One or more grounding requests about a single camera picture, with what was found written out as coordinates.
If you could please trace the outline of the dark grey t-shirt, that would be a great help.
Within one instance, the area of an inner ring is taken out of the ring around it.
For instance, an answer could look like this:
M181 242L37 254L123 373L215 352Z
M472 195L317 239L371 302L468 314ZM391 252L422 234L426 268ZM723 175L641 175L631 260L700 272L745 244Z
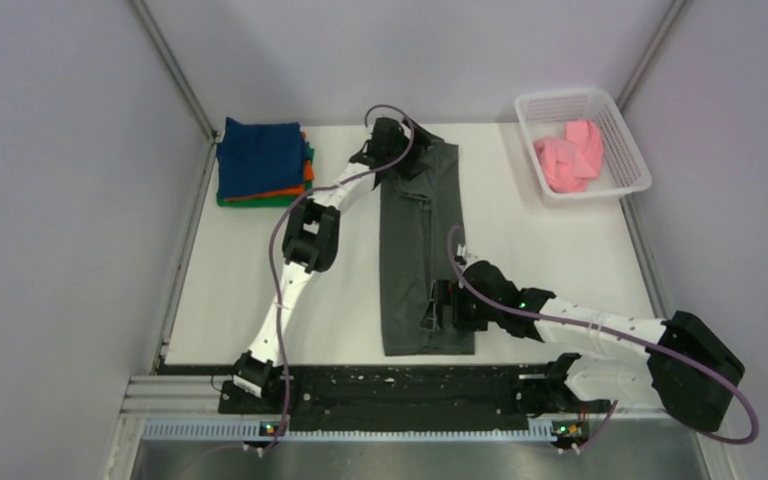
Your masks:
M379 292L381 334L387 356L472 355L474 335L449 320L425 329L432 284L455 278L447 255L451 227L464 224L459 147L438 142L412 179L391 174L380 185Z

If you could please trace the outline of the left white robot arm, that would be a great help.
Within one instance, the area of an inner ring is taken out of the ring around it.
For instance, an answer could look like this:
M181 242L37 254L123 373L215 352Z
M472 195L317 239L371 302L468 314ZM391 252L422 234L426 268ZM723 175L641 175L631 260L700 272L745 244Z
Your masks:
M413 119L375 120L370 137L347 161L328 186L313 187L282 214L270 234L273 249L279 228L283 264L270 261L275 296L263 323L233 367L232 382L243 401L257 413L268 413L279 404L288 376L283 335L293 309L309 282L334 264L339 247L342 216L360 198L390 175L413 178L425 167L421 158L439 138Z

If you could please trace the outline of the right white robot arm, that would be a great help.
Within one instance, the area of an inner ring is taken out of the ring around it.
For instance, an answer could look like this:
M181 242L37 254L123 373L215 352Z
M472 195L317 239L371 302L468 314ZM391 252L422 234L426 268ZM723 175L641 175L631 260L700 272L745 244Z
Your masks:
M640 319L567 301L552 291L519 288L487 261L461 277L437 280L421 327L484 331L566 347L545 374L546 397L560 412L583 402L620 401L660 408L700 432L717 432L745 367L696 315Z

